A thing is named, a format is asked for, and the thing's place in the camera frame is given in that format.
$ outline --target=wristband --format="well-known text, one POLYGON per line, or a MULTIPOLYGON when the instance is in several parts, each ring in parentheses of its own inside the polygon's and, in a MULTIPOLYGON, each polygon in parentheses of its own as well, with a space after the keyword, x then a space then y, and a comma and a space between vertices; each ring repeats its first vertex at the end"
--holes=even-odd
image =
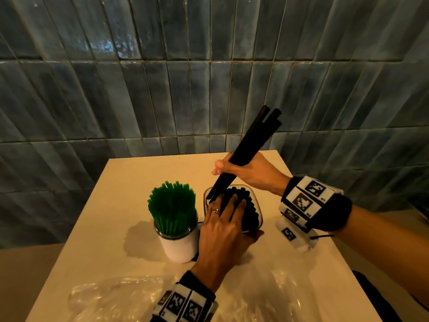
POLYGON ((303 232, 336 231, 346 225, 352 203, 337 189, 309 176, 294 176, 282 196, 280 211, 303 232))
POLYGON ((165 292, 152 315, 166 322, 209 322, 217 307, 216 301, 210 301, 178 283, 165 292))

